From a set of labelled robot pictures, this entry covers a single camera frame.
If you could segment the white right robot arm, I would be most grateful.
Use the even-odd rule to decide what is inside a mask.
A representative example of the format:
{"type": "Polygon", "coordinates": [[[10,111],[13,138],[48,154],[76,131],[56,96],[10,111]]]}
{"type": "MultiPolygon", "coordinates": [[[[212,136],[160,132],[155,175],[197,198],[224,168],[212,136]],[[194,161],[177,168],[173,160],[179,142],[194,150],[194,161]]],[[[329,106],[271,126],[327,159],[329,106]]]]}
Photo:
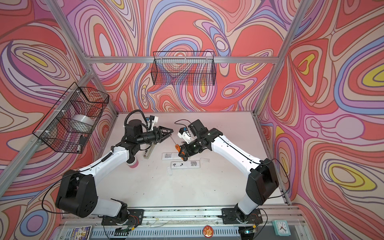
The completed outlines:
{"type": "Polygon", "coordinates": [[[196,120],[180,128],[178,137],[185,142],[176,147],[183,161],[210,150],[232,163],[247,177],[245,196],[234,207],[240,217],[250,215],[279,188],[277,171],[272,160],[261,160],[248,154],[218,129],[208,130],[200,120],[196,120]]]}

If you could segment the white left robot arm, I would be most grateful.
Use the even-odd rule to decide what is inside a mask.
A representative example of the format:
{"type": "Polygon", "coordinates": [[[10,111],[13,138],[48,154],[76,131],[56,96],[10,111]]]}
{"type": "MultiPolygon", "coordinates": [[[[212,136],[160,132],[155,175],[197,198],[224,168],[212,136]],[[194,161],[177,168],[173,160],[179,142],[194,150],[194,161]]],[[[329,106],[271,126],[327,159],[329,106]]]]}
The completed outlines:
{"type": "Polygon", "coordinates": [[[151,126],[144,131],[145,124],[140,120],[131,120],[125,124],[122,140],[94,163],[74,171],[64,173],[60,183],[55,206],[80,218],[89,215],[112,218],[118,225],[125,223],[130,212],[127,204],[119,200],[101,199],[97,194],[97,185],[122,163],[136,167],[135,157],[142,145],[156,145],[169,138],[173,130],[166,127],[151,126]]]}

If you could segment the orange black screwdriver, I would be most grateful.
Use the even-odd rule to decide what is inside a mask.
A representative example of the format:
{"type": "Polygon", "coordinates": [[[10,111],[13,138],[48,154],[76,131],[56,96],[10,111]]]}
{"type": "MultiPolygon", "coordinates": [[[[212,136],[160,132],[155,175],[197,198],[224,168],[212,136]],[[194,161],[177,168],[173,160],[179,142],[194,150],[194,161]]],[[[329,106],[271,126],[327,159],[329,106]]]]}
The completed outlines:
{"type": "Polygon", "coordinates": [[[170,139],[173,141],[174,145],[175,145],[175,148],[178,152],[181,151],[181,147],[179,144],[176,143],[176,141],[174,140],[174,138],[172,137],[172,135],[170,135],[170,139]]]}

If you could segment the white remote control with batteries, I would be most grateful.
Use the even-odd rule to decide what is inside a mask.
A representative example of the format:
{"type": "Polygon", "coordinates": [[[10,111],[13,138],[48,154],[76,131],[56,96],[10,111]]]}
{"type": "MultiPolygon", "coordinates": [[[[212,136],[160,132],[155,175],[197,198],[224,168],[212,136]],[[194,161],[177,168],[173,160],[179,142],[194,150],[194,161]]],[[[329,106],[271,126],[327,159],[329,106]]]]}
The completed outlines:
{"type": "Polygon", "coordinates": [[[171,169],[198,169],[200,168],[200,161],[173,161],[171,162],[171,169]]]}

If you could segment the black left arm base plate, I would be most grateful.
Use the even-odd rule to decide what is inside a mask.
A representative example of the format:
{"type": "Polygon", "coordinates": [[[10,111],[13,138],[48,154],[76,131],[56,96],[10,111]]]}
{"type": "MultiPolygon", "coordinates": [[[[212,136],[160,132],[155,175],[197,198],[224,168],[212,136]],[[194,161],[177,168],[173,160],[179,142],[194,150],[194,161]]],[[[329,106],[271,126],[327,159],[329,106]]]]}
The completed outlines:
{"type": "Polygon", "coordinates": [[[144,218],[144,209],[124,209],[116,217],[103,216],[102,226],[140,226],[144,218]]]}

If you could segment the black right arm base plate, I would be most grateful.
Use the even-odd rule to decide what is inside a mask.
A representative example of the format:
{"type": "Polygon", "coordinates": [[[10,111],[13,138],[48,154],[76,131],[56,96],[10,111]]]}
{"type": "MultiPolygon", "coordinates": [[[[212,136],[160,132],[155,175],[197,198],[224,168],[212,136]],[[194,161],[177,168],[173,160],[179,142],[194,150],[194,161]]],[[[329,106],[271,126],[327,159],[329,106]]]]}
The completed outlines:
{"type": "Polygon", "coordinates": [[[244,214],[238,208],[223,208],[221,209],[222,214],[218,217],[223,220],[225,225],[234,225],[234,224],[256,224],[259,225],[263,223],[263,218],[260,209],[254,209],[249,214],[244,214]]]}

